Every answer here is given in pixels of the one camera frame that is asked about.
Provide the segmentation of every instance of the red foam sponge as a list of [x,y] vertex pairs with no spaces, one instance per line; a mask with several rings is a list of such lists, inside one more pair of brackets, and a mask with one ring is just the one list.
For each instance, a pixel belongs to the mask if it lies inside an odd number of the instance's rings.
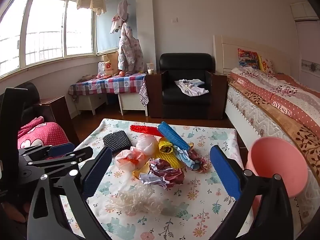
[[130,130],[134,132],[140,132],[140,133],[163,137],[162,133],[160,133],[156,127],[152,127],[152,126],[131,125]]

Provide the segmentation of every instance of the cup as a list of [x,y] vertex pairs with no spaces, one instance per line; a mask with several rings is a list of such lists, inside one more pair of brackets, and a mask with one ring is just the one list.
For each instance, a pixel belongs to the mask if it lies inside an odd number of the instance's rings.
[[147,69],[149,74],[154,73],[155,65],[153,63],[147,63]]

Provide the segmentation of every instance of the screw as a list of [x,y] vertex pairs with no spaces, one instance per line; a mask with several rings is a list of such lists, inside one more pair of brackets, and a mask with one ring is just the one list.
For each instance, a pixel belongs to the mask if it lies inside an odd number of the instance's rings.
[[281,176],[279,174],[275,174],[274,177],[276,180],[281,180]]
[[78,174],[78,170],[71,170],[69,171],[70,176],[76,176]]
[[41,180],[45,180],[45,179],[47,179],[47,177],[48,177],[47,174],[42,174],[41,177],[40,177],[40,179],[41,179]]
[[244,170],[243,173],[244,173],[247,177],[252,176],[252,171],[250,171],[250,170]]

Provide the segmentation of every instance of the pillow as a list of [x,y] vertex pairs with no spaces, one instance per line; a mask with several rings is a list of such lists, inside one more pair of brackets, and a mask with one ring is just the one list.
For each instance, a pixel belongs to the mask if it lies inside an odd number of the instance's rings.
[[238,49],[238,55],[240,66],[259,69],[258,54],[256,52]]
[[266,73],[268,76],[274,77],[276,73],[273,69],[271,59],[267,59],[267,58],[260,56],[260,55],[258,58],[259,58],[259,64],[260,64],[261,71]]

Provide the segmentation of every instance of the pink jacket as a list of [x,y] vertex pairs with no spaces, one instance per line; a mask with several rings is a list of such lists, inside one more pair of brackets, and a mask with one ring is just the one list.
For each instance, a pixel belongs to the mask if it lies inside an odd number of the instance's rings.
[[132,28],[127,23],[121,28],[118,54],[118,69],[129,72],[144,71],[145,64],[139,40],[133,37]]

